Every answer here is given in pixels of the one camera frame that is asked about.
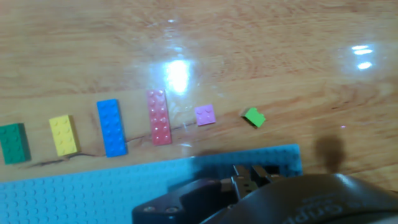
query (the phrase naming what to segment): yellow lego brick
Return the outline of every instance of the yellow lego brick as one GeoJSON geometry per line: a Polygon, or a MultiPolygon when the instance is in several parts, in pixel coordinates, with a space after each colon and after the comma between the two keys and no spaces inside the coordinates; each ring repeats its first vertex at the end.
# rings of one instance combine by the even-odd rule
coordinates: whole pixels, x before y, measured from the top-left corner
{"type": "Polygon", "coordinates": [[[65,156],[79,152],[73,118],[70,115],[50,119],[52,136],[58,156],[65,156]]]}

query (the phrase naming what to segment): lego brick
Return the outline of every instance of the lego brick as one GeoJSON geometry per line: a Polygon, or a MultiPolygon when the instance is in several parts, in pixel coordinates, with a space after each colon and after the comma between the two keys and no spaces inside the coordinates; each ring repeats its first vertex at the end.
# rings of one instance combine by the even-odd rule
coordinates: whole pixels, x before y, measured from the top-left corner
{"type": "Polygon", "coordinates": [[[216,123],[213,105],[199,106],[195,108],[198,126],[216,123]]]}
{"type": "Polygon", "coordinates": [[[0,141],[6,165],[30,160],[24,124],[10,124],[0,127],[0,141]]]}
{"type": "Polygon", "coordinates": [[[58,156],[80,152],[72,116],[60,116],[49,121],[58,156]]]}
{"type": "Polygon", "coordinates": [[[116,99],[97,102],[99,121],[105,145],[106,157],[127,154],[123,123],[116,99]]]}
{"type": "Polygon", "coordinates": [[[258,128],[266,121],[264,115],[259,113],[256,108],[247,109],[241,116],[258,128]]]}
{"type": "Polygon", "coordinates": [[[0,223],[131,224],[134,207],[190,181],[231,177],[234,164],[278,165],[282,175],[302,175],[299,146],[292,144],[6,182],[0,223]]]}
{"type": "Polygon", "coordinates": [[[148,90],[147,102],[152,131],[152,143],[155,146],[171,144],[169,114],[164,90],[148,90]]]}

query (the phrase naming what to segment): purple lego brick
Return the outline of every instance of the purple lego brick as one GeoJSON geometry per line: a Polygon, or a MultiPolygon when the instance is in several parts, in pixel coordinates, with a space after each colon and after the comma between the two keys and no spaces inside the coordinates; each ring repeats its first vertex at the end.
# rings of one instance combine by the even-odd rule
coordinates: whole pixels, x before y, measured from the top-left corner
{"type": "Polygon", "coordinates": [[[199,106],[195,108],[198,126],[216,123],[213,105],[199,106]]]}

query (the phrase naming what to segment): lego stud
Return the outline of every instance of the lego stud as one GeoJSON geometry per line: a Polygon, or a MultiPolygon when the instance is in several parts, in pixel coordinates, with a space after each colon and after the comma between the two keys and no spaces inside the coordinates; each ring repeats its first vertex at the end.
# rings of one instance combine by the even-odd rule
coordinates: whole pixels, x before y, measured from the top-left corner
{"type": "Polygon", "coordinates": [[[164,100],[163,100],[163,99],[160,99],[160,100],[158,101],[158,103],[159,103],[160,106],[163,106],[163,105],[164,105],[164,100]]]}

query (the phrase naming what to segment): blue lego brick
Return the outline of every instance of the blue lego brick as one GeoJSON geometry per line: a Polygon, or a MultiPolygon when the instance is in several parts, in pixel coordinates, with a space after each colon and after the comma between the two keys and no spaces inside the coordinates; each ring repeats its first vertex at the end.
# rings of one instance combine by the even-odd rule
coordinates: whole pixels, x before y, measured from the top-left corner
{"type": "Polygon", "coordinates": [[[97,102],[106,157],[127,154],[123,126],[116,99],[97,102]]]}
{"type": "Polygon", "coordinates": [[[134,207],[202,177],[224,179],[232,165],[280,166],[302,175],[296,144],[0,184],[0,223],[131,224],[134,207]]]}

